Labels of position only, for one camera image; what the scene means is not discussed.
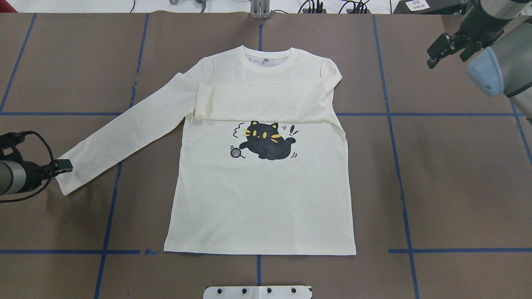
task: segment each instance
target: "white label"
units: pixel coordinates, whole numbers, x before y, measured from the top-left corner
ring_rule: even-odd
[[[408,9],[410,11],[420,11],[420,10],[426,10],[430,8],[430,6],[427,4],[427,1],[425,0],[409,1],[409,2],[406,2],[406,5],[408,6]]]

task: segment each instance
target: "shirt sleeve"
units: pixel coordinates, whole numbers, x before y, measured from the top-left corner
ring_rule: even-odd
[[[154,94],[62,155],[59,159],[70,159],[73,166],[72,172],[56,177],[63,194],[174,130],[194,111],[198,84],[208,81],[210,66],[208,59],[202,59],[186,73],[178,73]]]

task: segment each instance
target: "long-sleeve t-shirt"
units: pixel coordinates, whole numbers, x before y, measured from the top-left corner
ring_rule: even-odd
[[[354,255],[341,78],[295,48],[206,57],[66,152],[57,180],[68,194],[185,118],[165,251]]]

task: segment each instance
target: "black cat graphic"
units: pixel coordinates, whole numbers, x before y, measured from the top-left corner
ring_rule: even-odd
[[[248,148],[251,152],[259,154],[259,158],[278,160],[288,157],[292,143],[296,140],[292,137],[284,139],[277,128],[278,123],[266,124],[252,121],[247,127],[247,141],[240,144],[241,150]]]

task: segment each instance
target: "brown table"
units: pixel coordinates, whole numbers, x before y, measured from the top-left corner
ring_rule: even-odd
[[[344,76],[357,256],[163,252],[182,126],[79,190],[0,205],[1,298],[201,298],[206,286],[314,298],[530,298],[532,127],[428,45],[455,16],[0,14],[0,134],[56,156],[199,59],[301,48]],[[27,160],[46,163],[31,137]]]

